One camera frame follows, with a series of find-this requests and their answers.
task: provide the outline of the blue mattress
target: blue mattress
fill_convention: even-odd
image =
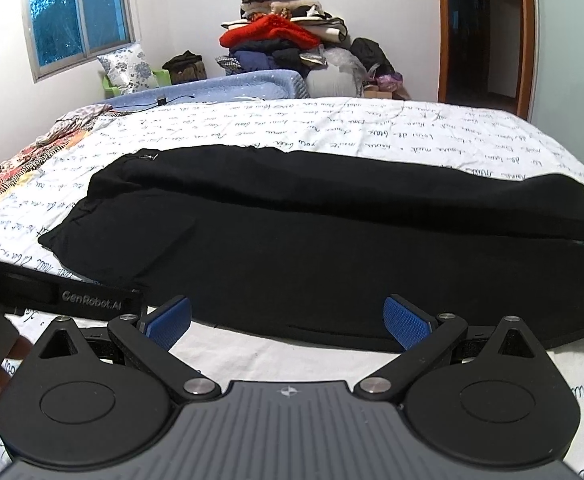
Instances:
[[[155,105],[159,96],[165,96],[170,104],[222,103],[238,101],[241,98],[265,100],[309,98],[305,81],[298,72],[263,70],[144,90],[101,102],[111,104],[119,111],[131,111]]]

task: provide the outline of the brown door frame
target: brown door frame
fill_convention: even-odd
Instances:
[[[448,0],[440,0],[441,46],[438,77],[438,102],[446,100],[448,73],[450,70],[450,17]],[[534,0],[522,0],[521,42],[518,58],[517,116],[527,120],[530,113],[530,98],[534,78],[534,49],[536,23],[534,21]]]

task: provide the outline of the green plastic chair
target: green plastic chair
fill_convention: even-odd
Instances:
[[[169,70],[152,70],[152,72],[156,76],[156,80],[159,82],[159,86],[171,86]],[[105,89],[106,99],[118,97],[121,94],[120,88],[118,88],[118,86],[112,86],[111,81],[106,75],[103,76],[103,88]]]

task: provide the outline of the white blanket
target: white blanket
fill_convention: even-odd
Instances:
[[[563,146],[507,112],[347,98],[180,104],[101,118],[89,137],[55,155],[25,186],[14,189],[0,202],[0,260],[76,278],[36,240],[85,196],[91,175],[140,148],[201,144],[416,162],[509,180],[564,173],[584,183],[584,166]],[[19,324],[36,338],[49,319],[34,314]],[[345,379],[353,384],[393,357],[284,343],[200,324],[193,324],[173,352],[222,386],[231,379]],[[550,355],[581,405],[582,425],[567,462],[584,470],[584,344]]]

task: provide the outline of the window frame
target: window frame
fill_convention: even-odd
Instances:
[[[63,72],[70,68],[82,65],[84,63],[93,61],[97,56],[102,56],[109,52],[131,45],[135,41],[134,34],[134,20],[132,19],[132,12],[130,0],[121,0],[123,20],[127,30],[128,39],[111,43],[105,47],[100,47],[97,50],[89,46],[88,30],[85,22],[85,15],[83,9],[83,0],[76,0],[78,7],[78,22],[80,23],[80,39],[83,45],[83,52],[75,54],[74,56],[59,59],[48,65],[40,66],[38,62],[38,52],[36,49],[36,39],[34,38],[34,30],[32,26],[32,19],[30,13],[29,0],[22,0],[22,14],[25,27],[25,43],[27,43],[27,54],[32,70],[34,82],[43,80],[51,75]]]

